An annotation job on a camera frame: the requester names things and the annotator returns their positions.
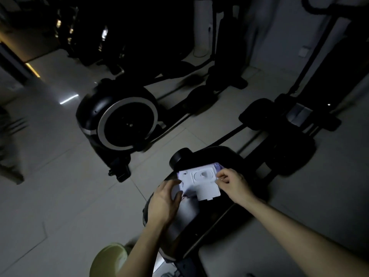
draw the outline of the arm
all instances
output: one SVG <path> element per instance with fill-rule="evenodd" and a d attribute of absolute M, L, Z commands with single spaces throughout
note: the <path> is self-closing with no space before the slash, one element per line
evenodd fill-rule
<path fill-rule="evenodd" d="M 367 262 L 260 201 L 233 169 L 223 169 L 217 177 L 217 185 L 261 222 L 307 276 L 369 276 Z"/>
<path fill-rule="evenodd" d="M 147 224 L 117 277 L 152 276 L 161 234 L 173 220 L 181 202 L 182 192 L 178 192 L 174 200 L 171 198 L 173 186 L 179 183 L 178 180 L 164 181 L 154 192 L 149 204 Z"/>

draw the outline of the gray wall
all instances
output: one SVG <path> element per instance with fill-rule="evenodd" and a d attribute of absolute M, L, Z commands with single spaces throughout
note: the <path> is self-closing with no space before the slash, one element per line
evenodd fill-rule
<path fill-rule="evenodd" d="M 333 1 L 310 0 L 310 3 L 315 7 L 327 7 Z M 366 1 L 338 0 L 337 3 L 358 5 Z M 300 73 L 311 54 L 310 51 L 305 58 L 301 58 L 299 50 L 302 46 L 313 49 L 327 23 L 327 17 L 307 13 L 302 8 L 301 0 L 252 0 L 243 18 L 250 65 L 274 73 L 287 72 L 291 77 Z M 341 39 L 348 23 L 342 18 L 336 23 L 308 77 Z"/>

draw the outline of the person's right hand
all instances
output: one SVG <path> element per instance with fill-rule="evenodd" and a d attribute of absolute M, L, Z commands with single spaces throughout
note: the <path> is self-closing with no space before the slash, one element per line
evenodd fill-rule
<path fill-rule="evenodd" d="M 215 183 L 228 194 L 229 198 L 239 204 L 247 204 L 250 200 L 255 200 L 245 178 L 233 169 L 222 169 L 217 173 L 218 180 Z"/>

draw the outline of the silver ring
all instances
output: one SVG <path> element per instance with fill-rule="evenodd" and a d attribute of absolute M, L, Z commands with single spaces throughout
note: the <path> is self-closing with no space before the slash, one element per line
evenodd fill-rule
<path fill-rule="evenodd" d="M 113 145 L 112 143 L 110 143 L 106 136 L 105 136 L 105 124 L 106 121 L 108 120 L 108 118 L 111 116 L 111 114 L 118 109 L 119 107 L 123 106 L 123 105 L 127 105 L 130 103 L 142 103 L 145 104 L 147 106 L 150 107 L 150 109 L 152 110 L 152 113 L 154 114 L 154 122 L 152 125 L 152 128 L 150 130 L 150 132 L 146 135 L 145 139 L 147 139 L 151 133 L 154 131 L 156 124 L 158 123 L 158 110 L 156 109 L 155 105 L 153 104 L 153 102 L 151 102 L 148 99 L 142 98 L 142 97 L 128 97 L 125 99 L 122 99 L 116 103 L 114 103 L 113 105 L 111 105 L 103 114 L 103 116 L 101 117 L 100 121 L 99 121 L 99 125 L 97 126 L 97 135 L 101 141 L 101 143 L 109 148 L 109 149 L 114 149 L 116 151 L 125 151 L 127 149 L 132 149 L 133 146 L 127 146 L 127 147 L 118 147 Z"/>

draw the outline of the wet wipes package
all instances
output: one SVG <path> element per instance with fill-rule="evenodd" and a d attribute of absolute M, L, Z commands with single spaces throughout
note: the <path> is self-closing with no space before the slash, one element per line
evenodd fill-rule
<path fill-rule="evenodd" d="M 212 200 L 214 197 L 220 196 L 219 187 L 215 180 L 217 172 L 222 169 L 223 167 L 219 163 L 212 163 L 178 172 L 178 179 L 182 183 L 173 188 L 172 197 L 174 198 L 178 191 L 183 191 L 185 197 L 197 196 L 198 201 Z"/>

